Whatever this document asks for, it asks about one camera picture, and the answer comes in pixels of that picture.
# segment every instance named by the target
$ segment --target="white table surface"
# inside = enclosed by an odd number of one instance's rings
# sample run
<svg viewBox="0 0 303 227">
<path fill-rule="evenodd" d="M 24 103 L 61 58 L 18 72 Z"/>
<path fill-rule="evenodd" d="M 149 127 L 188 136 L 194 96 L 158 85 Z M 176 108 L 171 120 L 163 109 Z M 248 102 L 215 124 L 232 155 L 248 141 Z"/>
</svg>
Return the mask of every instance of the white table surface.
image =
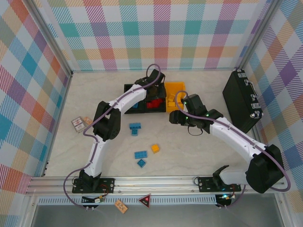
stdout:
<svg viewBox="0 0 303 227">
<path fill-rule="evenodd" d="M 198 94 L 207 109 L 216 109 L 230 120 L 222 95 L 230 71 L 164 71 L 166 81 L 184 81 L 189 94 Z M 101 101 L 111 101 L 123 93 L 124 84 L 134 83 L 145 71 L 77 73 L 71 81 L 46 176 L 66 176 L 83 167 L 89 158 L 93 139 L 76 133 L 71 120 L 78 116 L 94 118 Z M 139 135 L 131 136 L 129 123 L 140 122 Z M 103 163 L 104 176 L 211 175 L 223 165 L 244 164 L 232 148 L 206 132 L 191 136 L 187 127 L 169 122 L 168 113 L 126 114 L 119 135 L 109 141 Z M 151 145 L 160 152 L 153 154 Z M 140 168 L 134 152 L 147 150 L 146 165 Z"/>
</svg>

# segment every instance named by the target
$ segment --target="blue lego brick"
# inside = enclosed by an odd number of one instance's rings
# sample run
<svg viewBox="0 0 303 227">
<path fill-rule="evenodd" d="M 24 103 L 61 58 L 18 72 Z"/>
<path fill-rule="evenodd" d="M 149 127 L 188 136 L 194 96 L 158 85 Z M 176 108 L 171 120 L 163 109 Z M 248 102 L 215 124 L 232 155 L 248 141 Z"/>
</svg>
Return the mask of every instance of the blue lego brick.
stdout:
<svg viewBox="0 0 303 227">
<path fill-rule="evenodd" d="M 138 109 L 138 104 L 139 104 L 139 103 L 136 103 L 135 105 L 133 105 L 133 108 L 134 108 L 134 109 Z"/>
<path fill-rule="evenodd" d="M 130 123 L 129 128 L 130 129 L 140 129 L 141 128 L 141 123 Z"/>
<path fill-rule="evenodd" d="M 138 135 L 138 130 L 132 129 L 132 136 L 137 136 L 137 135 Z"/>
<path fill-rule="evenodd" d="M 143 166 L 145 166 L 146 162 L 143 159 L 140 159 L 139 162 L 137 162 L 138 165 L 143 168 Z"/>
<path fill-rule="evenodd" d="M 134 153 L 134 158 L 135 159 L 140 159 L 140 158 L 145 158 L 147 157 L 147 151 L 144 150 L 144 151 L 137 151 Z"/>
</svg>

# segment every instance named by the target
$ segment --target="warning triangle sign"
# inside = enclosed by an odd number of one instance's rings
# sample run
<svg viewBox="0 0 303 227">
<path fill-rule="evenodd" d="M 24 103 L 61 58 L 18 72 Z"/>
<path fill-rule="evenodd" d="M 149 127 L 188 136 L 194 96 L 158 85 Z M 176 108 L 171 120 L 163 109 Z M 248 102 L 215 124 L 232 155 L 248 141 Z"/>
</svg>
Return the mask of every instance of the warning triangle sign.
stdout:
<svg viewBox="0 0 303 227">
<path fill-rule="evenodd" d="M 139 202 L 142 203 L 145 207 L 150 207 L 151 194 L 148 194 L 139 199 Z"/>
</svg>

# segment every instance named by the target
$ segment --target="plaid wall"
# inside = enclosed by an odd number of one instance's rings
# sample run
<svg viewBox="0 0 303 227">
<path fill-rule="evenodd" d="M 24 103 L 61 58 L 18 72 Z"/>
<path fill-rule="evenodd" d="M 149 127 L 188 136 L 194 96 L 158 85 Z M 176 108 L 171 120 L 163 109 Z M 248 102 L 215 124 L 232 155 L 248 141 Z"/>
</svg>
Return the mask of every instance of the plaid wall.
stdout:
<svg viewBox="0 0 303 227">
<path fill-rule="evenodd" d="M 245 56 L 246 51 L 247 51 L 248 47 L 249 47 L 250 44 L 251 44 L 251 41 L 252 41 L 253 38 L 255 37 L 256 31 L 257 31 L 257 30 L 259 29 L 259 27 L 261 26 L 261 24 L 262 24 L 261 22 L 262 22 L 264 16 L 266 15 L 266 12 L 267 12 L 267 10 L 268 10 L 268 8 L 269 8 L 269 6 L 270 6 L 270 4 L 271 4 L 272 1 L 273 1 L 273 0 L 266 0 L 266 3 L 265 3 L 265 5 L 264 5 L 264 7 L 263 7 L 263 9 L 262 9 L 262 11 L 261 11 L 261 13 L 260 13 L 260 15 L 259 15 L 257 21 L 256 21 L 256 23 L 255 23 L 253 29 L 252 29 L 251 32 L 250 32 L 250 35 L 249 35 L 248 39 L 246 40 L 246 43 L 245 43 L 245 45 L 244 45 L 242 51 L 241 51 L 240 57 L 238 58 L 238 61 L 237 61 L 237 63 L 236 63 L 236 67 L 239 67 L 241 61 L 243 60 L 243 57 Z"/>
<path fill-rule="evenodd" d="M 0 5 L 0 227 L 11 227 L 41 171 L 68 78 L 22 1 Z"/>
<path fill-rule="evenodd" d="M 254 34 L 246 29 L 261 2 L 36 0 L 71 67 L 80 70 L 145 69 L 151 63 L 163 69 L 233 68 L 244 34 Z"/>
<path fill-rule="evenodd" d="M 303 226 L 303 0 L 284 0 L 246 72 L 264 111 L 263 140 L 280 147 L 293 180 L 289 199 Z"/>
</svg>

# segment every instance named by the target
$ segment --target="black case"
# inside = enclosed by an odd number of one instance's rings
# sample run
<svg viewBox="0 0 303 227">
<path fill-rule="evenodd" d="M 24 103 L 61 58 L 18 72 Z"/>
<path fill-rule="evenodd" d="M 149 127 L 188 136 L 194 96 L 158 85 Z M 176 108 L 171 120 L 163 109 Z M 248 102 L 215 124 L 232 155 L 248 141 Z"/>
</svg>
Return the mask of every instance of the black case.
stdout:
<svg viewBox="0 0 303 227">
<path fill-rule="evenodd" d="M 247 133 L 262 117 L 258 95 L 244 70 L 232 72 L 223 96 L 233 125 L 242 132 Z"/>
</svg>

